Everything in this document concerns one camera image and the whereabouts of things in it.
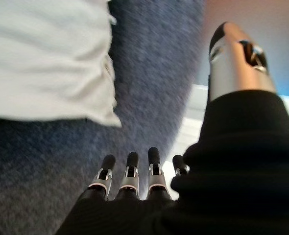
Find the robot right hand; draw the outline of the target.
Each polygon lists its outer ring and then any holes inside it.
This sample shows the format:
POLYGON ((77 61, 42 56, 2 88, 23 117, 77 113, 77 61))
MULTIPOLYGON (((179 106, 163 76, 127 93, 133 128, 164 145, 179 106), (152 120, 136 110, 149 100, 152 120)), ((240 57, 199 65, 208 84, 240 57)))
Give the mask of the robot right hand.
POLYGON ((107 156, 58 230, 60 235, 289 235, 289 115, 262 49, 236 24, 209 46, 209 87, 197 143, 173 158, 173 201, 155 147, 146 200, 136 196, 136 153, 106 201, 115 160, 107 156))

